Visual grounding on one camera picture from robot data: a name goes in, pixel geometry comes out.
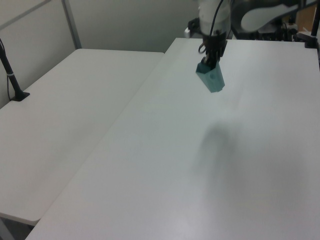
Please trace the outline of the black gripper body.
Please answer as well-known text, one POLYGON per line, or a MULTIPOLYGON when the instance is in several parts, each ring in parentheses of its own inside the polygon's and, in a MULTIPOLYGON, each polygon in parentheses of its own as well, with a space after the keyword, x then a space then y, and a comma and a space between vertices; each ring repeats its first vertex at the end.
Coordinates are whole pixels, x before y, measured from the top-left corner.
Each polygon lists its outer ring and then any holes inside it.
POLYGON ((225 52, 227 46, 227 39, 220 36, 203 36, 203 44, 205 46, 205 53, 210 59, 220 59, 225 52))

